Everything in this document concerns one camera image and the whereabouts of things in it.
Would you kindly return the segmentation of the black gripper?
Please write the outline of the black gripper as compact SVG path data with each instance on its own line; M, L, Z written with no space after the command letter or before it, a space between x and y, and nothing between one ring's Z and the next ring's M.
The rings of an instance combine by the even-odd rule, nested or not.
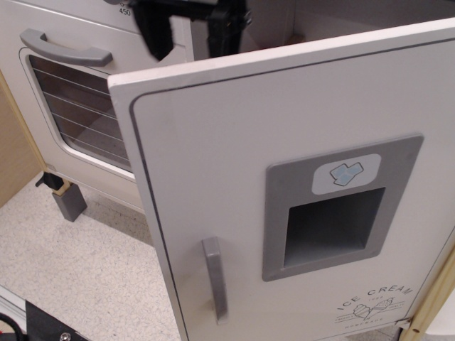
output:
M238 54L244 28L243 17L250 12L246 1L130 1L134 19L149 52L163 60L174 48L170 17L208 18L210 58Z

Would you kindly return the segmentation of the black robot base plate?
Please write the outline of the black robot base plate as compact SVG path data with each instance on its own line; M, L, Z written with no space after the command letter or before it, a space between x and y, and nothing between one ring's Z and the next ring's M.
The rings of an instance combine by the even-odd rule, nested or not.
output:
M77 330L26 301L26 334L28 340L87 341Z

